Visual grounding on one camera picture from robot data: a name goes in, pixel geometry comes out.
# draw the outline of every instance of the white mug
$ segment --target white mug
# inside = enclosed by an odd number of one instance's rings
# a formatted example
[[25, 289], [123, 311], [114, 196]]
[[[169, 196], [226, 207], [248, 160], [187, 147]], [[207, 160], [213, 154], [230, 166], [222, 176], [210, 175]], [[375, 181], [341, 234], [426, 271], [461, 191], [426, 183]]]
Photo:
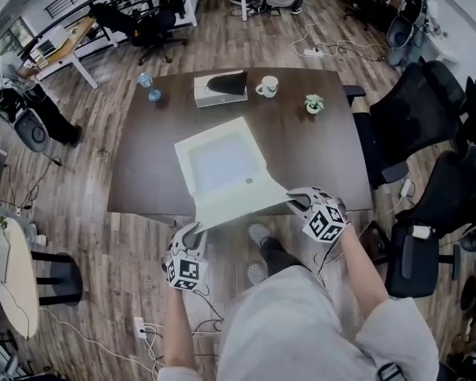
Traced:
[[278, 79], [274, 76], [265, 76], [262, 83], [258, 85], [255, 91], [265, 98], [273, 98], [277, 94]]

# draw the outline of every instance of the window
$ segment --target window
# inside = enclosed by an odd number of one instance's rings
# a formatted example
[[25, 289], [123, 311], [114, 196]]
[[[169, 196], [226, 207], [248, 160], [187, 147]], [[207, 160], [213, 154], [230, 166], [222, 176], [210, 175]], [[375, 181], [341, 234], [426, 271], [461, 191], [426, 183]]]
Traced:
[[20, 52], [33, 39], [33, 34], [19, 17], [0, 38], [0, 55]]

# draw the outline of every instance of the wall outlet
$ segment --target wall outlet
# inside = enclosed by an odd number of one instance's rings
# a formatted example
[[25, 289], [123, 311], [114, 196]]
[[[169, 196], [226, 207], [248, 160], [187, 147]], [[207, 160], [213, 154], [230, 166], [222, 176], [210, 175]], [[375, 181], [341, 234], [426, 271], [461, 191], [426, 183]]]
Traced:
[[136, 337], [138, 339], [146, 340], [146, 333], [144, 332], [144, 320], [142, 317], [134, 318], [134, 329], [136, 330]]
[[313, 58], [322, 58], [323, 57], [323, 52], [322, 51], [316, 51], [315, 49], [306, 49], [304, 52], [305, 56], [311, 56]]

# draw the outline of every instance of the round white table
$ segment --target round white table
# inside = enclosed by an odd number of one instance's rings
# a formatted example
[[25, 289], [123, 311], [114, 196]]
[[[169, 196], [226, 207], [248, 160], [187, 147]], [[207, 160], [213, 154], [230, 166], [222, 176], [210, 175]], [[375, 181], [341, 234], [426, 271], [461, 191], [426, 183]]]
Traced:
[[29, 243], [19, 224], [7, 218], [5, 235], [10, 244], [5, 284], [0, 285], [0, 303], [10, 324], [23, 337], [39, 327], [39, 295]]

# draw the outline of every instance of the dark wooden table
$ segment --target dark wooden table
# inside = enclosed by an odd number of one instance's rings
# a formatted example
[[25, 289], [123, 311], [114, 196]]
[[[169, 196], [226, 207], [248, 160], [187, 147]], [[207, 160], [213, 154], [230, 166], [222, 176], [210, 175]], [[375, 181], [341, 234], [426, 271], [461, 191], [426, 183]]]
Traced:
[[[163, 93], [157, 103], [148, 101], [146, 89], [136, 87], [113, 167], [109, 212], [195, 215], [175, 143], [241, 116], [271, 176], [287, 190], [319, 186], [341, 197], [348, 210], [372, 207], [362, 148], [338, 74], [273, 67], [244, 70], [246, 102], [202, 109], [194, 101], [194, 77], [221, 70], [154, 78], [155, 88]], [[266, 75], [279, 80], [274, 98], [255, 92]], [[305, 110], [307, 94], [324, 98], [324, 110], [317, 116]]]

